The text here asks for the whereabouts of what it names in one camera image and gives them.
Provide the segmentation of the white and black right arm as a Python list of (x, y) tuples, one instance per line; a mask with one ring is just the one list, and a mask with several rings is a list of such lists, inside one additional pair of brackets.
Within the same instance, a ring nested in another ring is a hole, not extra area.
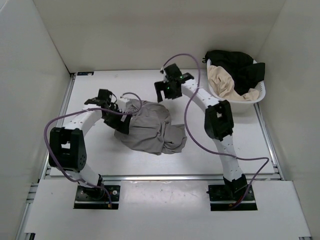
[(224, 193), (230, 200), (239, 201), (244, 197), (248, 184), (233, 146), (234, 121), (230, 103), (218, 100), (199, 87), (194, 77), (190, 73), (182, 73), (175, 63), (162, 67), (160, 73), (164, 75), (163, 80), (154, 83), (157, 101), (163, 101), (161, 92), (165, 99), (187, 96), (204, 112), (205, 133), (213, 140), (222, 164)]

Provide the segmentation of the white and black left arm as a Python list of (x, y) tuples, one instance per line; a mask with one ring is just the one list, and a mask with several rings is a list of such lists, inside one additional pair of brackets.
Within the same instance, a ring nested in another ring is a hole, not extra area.
[(49, 165), (59, 169), (69, 181), (86, 188), (93, 200), (103, 198), (105, 188), (101, 175), (87, 164), (86, 134), (99, 120), (120, 133), (129, 133), (130, 100), (121, 96), (113, 101), (113, 95), (107, 89), (100, 89), (96, 97), (84, 102), (82, 110), (70, 114), (71, 121), (52, 128), (45, 140)]

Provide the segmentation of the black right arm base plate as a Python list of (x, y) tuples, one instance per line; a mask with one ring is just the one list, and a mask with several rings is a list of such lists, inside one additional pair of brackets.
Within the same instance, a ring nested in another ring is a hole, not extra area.
[[(210, 210), (212, 212), (229, 211), (233, 205), (236, 205), (245, 193), (246, 188), (240, 191), (240, 194), (233, 195), (230, 189), (226, 185), (213, 184), (208, 185), (208, 191), (210, 201)], [(233, 211), (257, 211), (255, 194), (253, 186), (250, 186), (248, 193), (243, 198), (241, 203), (232, 209)]]

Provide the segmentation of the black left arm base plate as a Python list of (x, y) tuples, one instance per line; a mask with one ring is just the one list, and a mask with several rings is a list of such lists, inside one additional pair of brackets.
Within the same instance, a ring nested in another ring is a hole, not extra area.
[(117, 210), (119, 208), (121, 186), (105, 185), (104, 187), (110, 194), (111, 204), (104, 190), (78, 185), (73, 208), (79, 210)]

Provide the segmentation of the grey trousers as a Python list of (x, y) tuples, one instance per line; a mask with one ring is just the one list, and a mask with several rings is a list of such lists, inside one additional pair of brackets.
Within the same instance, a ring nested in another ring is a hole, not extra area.
[(114, 132), (114, 137), (134, 151), (153, 155), (181, 153), (187, 142), (184, 124), (172, 124), (169, 110), (162, 104), (130, 99), (129, 133)]

